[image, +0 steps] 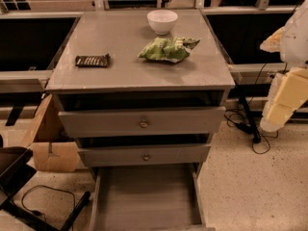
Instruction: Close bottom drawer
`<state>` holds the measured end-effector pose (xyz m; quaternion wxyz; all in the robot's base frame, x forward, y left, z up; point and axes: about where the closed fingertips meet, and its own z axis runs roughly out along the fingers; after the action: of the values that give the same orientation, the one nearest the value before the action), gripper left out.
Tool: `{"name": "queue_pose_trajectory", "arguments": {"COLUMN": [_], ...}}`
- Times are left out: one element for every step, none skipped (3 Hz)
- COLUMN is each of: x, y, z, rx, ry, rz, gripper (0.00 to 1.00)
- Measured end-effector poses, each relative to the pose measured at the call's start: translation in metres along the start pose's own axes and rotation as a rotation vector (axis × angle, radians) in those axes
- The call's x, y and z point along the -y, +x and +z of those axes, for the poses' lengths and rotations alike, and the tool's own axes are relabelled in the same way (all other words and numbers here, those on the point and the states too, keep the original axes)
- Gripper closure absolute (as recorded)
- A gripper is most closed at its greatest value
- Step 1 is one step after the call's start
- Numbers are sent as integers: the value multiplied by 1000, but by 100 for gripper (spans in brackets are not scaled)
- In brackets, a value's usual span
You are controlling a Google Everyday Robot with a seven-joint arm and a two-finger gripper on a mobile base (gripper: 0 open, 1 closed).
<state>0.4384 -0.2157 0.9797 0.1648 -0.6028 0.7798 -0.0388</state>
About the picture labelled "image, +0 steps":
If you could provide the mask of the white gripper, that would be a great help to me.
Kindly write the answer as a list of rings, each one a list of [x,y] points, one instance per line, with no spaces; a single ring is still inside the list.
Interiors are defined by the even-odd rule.
[[[276,73],[269,88],[260,127],[276,132],[290,119],[294,111],[308,100],[308,69],[294,67],[285,75]]]

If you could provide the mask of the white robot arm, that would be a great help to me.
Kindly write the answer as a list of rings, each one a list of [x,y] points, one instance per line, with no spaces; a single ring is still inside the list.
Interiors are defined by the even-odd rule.
[[[291,68],[286,74],[275,75],[262,113],[261,128],[276,132],[308,101],[308,0],[261,43],[260,49],[278,52],[281,61]]]

